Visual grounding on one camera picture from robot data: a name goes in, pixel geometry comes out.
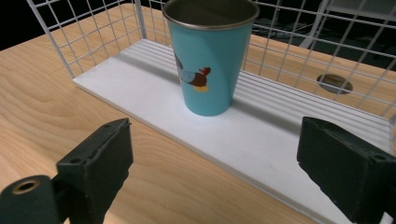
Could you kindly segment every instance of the white tray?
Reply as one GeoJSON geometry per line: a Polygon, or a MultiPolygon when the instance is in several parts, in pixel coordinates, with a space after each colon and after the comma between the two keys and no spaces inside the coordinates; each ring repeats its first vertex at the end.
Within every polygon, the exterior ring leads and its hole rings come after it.
{"type": "Polygon", "coordinates": [[[197,116],[184,105],[172,49],[148,40],[74,81],[317,222],[350,223],[298,165],[303,116],[333,122],[392,151],[388,120],[246,73],[229,110],[197,116]]]}

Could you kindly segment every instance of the circular hole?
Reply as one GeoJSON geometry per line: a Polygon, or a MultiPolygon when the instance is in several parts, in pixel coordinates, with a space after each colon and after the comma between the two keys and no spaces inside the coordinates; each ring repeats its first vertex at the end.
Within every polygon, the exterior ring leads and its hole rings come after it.
{"type": "Polygon", "coordinates": [[[320,75],[317,82],[323,90],[332,93],[348,94],[353,91],[353,86],[349,81],[335,74],[320,75]]]}
{"type": "Polygon", "coordinates": [[[72,160],[70,160],[71,163],[79,163],[81,161],[80,158],[74,158],[72,160]]]}
{"type": "Polygon", "coordinates": [[[26,180],[15,186],[15,188],[12,190],[12,193],[23,194],[37,188],[39,185],[40,182],[38,180],[26,180]]]}

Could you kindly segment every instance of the wire grid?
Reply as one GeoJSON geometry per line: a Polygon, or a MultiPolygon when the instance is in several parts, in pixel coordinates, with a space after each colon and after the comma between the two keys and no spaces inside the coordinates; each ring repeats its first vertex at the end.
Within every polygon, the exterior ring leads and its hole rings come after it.
{"type": "MultiPolygon", "coordinates": [[[[172,45],[161,12],[165,0],[27,1],[71,77],[82,74],[141,38],[172,45]],[[76,2],[84,3],[85,9],[76,7],[76,2]],[[65,11],[69,12],[66,16],[63,15],[65,11]]],[[[393,52],[387,52],[384,48],[378,49],[378,45],[381,45],[382,35],[396,32],[396,3],[389,8],[388,14],[380,14],[381,20],[370,20],[361,15],[372,0],[361,0],[352,15],[334,13],[332,6],[337,1],[340,0],[323,0],[319,6],[306,9],[309,0],[302,0],[294,7],[287,7],[281,0],[256,0],[261,10],[272,10],[272,13],[253,25],[241,70],[394,121],[396,50],[391,48],[393,52]],[[294,13],[293,22],[280,22],[282,14],[288,13],[294,13]],[[314,20],[303,21],[306,16],[314,20]],[[337,40],[326,38],[329,21],[346,25],[337,40]],[[359,46],[350,45],[348,38],[355,27],[362,25],[374,28],[375,32],[358,41],[359,46]],[[334,50],[319,52],[316,46],[323,44],[325,49],[334,50]],[[355,60],[343,58],[342,51],[358,57],[355,60]],[[380,58],[379,61],[387,61],[387,64],[367,64],[365,61],[369,57],[380,58]]]]}

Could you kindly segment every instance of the chicken illustration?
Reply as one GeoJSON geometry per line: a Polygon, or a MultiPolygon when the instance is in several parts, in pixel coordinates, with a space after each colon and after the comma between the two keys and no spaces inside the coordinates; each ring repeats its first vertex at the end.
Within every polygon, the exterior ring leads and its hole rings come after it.
{"type": "Polygon", "coordinates": [[[177,71],[182,81],[192,85],[196,91],[209,91],[209,88],[206,86],[206,76],[211,71],[210,67],[199,69],[199,72],[191,72],[183,68],[183,64],[176,54],[175,58],[177,63],[177,71]]]}

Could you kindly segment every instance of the cup rim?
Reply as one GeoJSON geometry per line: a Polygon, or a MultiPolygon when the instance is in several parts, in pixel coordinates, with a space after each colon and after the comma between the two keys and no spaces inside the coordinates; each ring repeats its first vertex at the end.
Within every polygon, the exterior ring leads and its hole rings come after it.
{"type": "Polygon", "coordinates": [[[257,4],[255,4],[251,0],[245,0],[248,4],[250,4],[251,6],[254,7],[254,14],[243,21],[234,22],[234,23],[230,23],[230,24],[221,24],[221,25],[191,24],[191,23],[186,23],[183,21],[176,20],[175,18],[171,17],[168,14],[167,9],[170,6],[172,6],[173,4],[176,4],[178,1],[180,1],[180,0],[170,0],[170,1],[166,2],[165,5],[163,6],[163,15],[165,16],[166,19],[168,19],[171,22],[174,22],[178,25],[181,25],[186,28],[191,28],[194,30],[228,30],[228,29],[232,29],[232,28],[237,28],[237,27],[244,26],[246,24],[249,24],[249,23],[255,21],[259,17],[259,14],[260,14],[260,8],[259,8],[259,6],[257,6],[257,4]]]}

